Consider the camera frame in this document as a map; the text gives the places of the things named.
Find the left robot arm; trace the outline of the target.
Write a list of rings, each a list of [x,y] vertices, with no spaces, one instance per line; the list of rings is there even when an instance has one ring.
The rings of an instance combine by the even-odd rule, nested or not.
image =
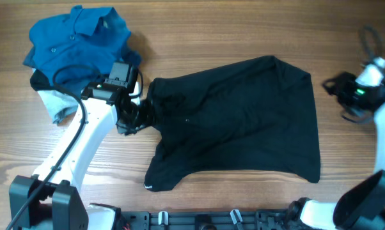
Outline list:
[[[86,171],[107,133],[124,135],[152,124],[143,92],[143,74],[115,62],[103,82],[90,82],[80,96],[66,133],[30,177],[16,176],[9,189],[12,219],[8,229],[128,229],[119,207],[85,206],[80,189]]]

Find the black polo shirt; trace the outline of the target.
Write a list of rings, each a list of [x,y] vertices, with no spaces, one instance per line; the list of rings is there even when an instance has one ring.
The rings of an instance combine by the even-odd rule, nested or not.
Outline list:
[[[200,171],[260,170],[320,179],[311,75],[262,56],[172,79],[147,98],[161,133],[144,186],[168,191]]]

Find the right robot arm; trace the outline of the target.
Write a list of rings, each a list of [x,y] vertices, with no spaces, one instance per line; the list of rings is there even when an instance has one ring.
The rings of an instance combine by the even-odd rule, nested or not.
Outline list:
[[[385,229],[385,59],[375,57],[359,76],[342,73],[323,82],[344,111],[363,121],[369,113],[377,132],[373,174],[337,203],[301,198],[290,204],[285,226],[301,229]]]

